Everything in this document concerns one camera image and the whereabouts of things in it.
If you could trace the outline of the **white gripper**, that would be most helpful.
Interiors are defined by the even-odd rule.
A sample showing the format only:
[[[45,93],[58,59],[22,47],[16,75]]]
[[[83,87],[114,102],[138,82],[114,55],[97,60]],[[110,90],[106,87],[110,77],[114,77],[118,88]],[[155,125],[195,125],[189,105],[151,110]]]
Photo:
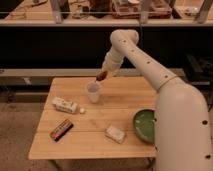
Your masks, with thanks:
[[[107,72],[108,77],[113,77],[123,64],[124,56],[116,50],[111,49],[105,56],[102,64],[102,71]]]

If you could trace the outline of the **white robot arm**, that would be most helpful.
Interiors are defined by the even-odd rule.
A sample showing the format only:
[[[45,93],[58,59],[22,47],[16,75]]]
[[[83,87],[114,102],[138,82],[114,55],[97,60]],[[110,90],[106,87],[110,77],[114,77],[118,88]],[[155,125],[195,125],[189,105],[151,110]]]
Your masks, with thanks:
[[[203,94],[138,48],[138,40],[135,30],[113,31],[102,68],[114,72],[127,58],[156,90],[156,171],[213,171],[211,127]]]

